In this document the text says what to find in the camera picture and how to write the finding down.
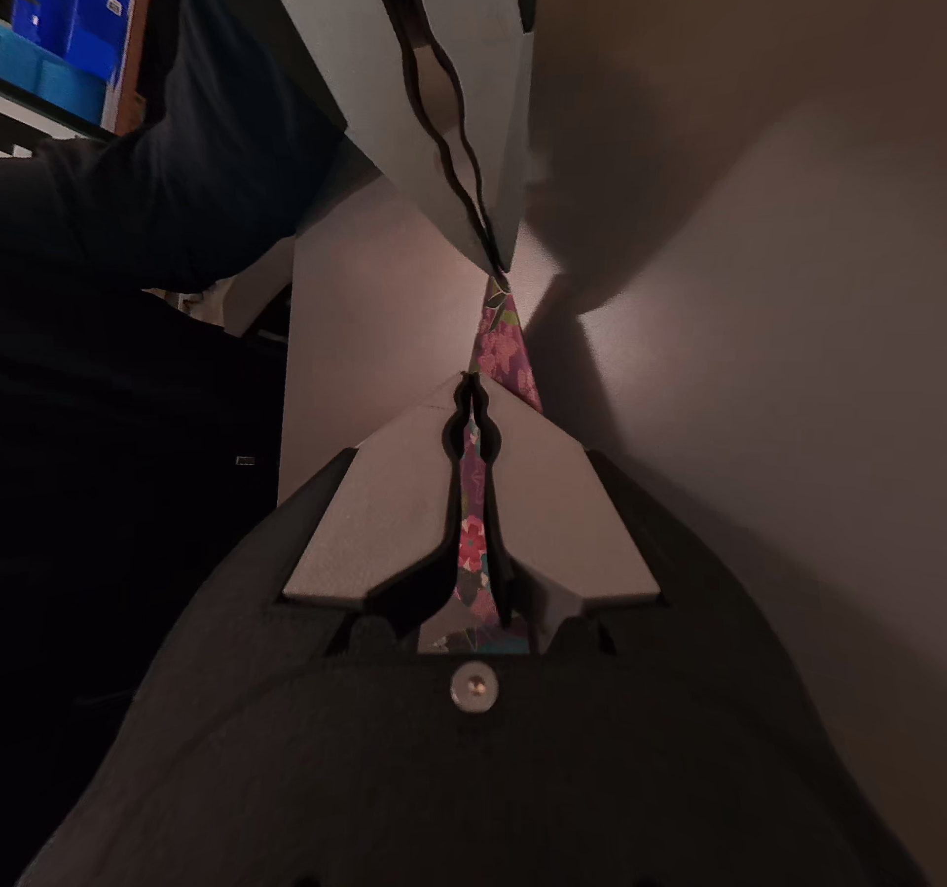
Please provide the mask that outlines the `light blue plastic bin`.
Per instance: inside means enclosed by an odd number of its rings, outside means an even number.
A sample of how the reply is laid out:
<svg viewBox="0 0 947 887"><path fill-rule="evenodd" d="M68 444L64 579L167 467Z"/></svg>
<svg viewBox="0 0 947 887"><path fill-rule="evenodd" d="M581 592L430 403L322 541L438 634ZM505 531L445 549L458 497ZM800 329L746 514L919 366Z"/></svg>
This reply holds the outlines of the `light blue plastic bin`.
<svg viewBox="0 0 947 887"><path fill-rule="evenodd" d="M1 78L83 120L99 126L105 82L1 27Z"/></svg>

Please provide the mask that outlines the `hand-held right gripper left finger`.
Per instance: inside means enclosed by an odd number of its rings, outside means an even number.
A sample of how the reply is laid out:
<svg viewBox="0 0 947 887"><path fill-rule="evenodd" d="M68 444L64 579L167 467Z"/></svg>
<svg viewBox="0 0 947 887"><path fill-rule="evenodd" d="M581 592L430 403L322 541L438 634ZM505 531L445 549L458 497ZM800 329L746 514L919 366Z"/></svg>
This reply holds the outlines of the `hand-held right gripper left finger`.
<svg viewBox="0 0 947 887"><path fill-rule="evenodd" d="M283 597L382 617L398 637L443 608L456 581L469 412L459 372L364 440Z"/></svg>

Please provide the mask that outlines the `purple floral origami paper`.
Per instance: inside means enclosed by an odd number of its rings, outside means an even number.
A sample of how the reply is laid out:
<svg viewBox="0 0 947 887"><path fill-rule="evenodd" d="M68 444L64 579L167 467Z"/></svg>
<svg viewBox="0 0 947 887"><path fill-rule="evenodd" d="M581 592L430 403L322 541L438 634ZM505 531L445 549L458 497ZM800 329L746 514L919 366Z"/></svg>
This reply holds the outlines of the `purple floral origami paper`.
<svg viewBox="0 0 947 887"><path fill-rule="evenodd" d="M537 412L542 411L522 326L509 289L490 279L473 341L469 371L493 379ZM529 651L527 623L517 613L505 626L494 600L486 519L487 464L472 405L460 458L460 527L456 584L447 604L421 630L420 654Z"/></svg>

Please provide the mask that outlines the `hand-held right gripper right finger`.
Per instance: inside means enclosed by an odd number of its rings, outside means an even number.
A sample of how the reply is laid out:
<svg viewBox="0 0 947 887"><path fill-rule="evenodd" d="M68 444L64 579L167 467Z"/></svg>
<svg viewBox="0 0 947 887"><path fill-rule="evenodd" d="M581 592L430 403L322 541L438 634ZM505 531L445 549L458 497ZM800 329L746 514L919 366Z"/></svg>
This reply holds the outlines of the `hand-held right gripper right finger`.
<svg viewBox="0 0 947 887"><path fill-rule="evenodd" d="M660 586L581 443L492 379L471 378L494 602L547 652L562 623L653 604Z"/></svg>

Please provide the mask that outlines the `brown wooden shelf frame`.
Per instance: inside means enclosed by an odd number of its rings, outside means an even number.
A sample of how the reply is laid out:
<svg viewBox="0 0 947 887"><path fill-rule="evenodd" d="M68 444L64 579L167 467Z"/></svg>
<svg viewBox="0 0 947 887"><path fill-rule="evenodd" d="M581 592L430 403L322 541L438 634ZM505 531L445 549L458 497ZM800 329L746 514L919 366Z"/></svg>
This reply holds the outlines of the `brown wooden shelf frame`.
<svg viewBox="0 0 947 887"><path fill-rule="evenodd" d="M138 77L147 28L150 0L129 0L127 32L120 65L107 87L101 126L116 136L134 131L141 123L144 103L138 94Z"/></svg>

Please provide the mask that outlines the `person's left forearm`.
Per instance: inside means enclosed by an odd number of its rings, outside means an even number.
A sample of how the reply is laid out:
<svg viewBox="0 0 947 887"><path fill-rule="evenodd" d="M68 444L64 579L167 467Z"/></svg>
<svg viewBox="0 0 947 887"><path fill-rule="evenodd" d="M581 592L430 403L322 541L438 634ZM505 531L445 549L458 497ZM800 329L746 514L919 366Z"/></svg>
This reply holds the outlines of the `person's left forearm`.
<svg viewBox="0 0 947 887"><path fill-rule="evenodd" d="M181 0L177 45L158 123L2 159L2 288L198 292L377 178L225 0Z"/></svg>

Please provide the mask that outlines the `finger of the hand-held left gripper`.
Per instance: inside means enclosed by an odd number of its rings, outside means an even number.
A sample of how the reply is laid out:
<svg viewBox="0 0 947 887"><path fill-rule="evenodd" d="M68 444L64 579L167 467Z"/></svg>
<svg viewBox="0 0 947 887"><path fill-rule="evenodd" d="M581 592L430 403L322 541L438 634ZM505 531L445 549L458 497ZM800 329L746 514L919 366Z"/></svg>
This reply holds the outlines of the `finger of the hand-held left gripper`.
<svg viewBox="0 0 947 887"><path fill-rule="evenodd" d="M507 274L525 211L533 31L517 0L417 0L437 65L455 95L445 173L473 220L487 272Z"/></svg>
<svg viewBox="0 0 947 887"><path fill-rule="evenodd" d="M488 274L496 246L420 98L391 0L280 0L345 118L346 136L444 238Z"/></svg>

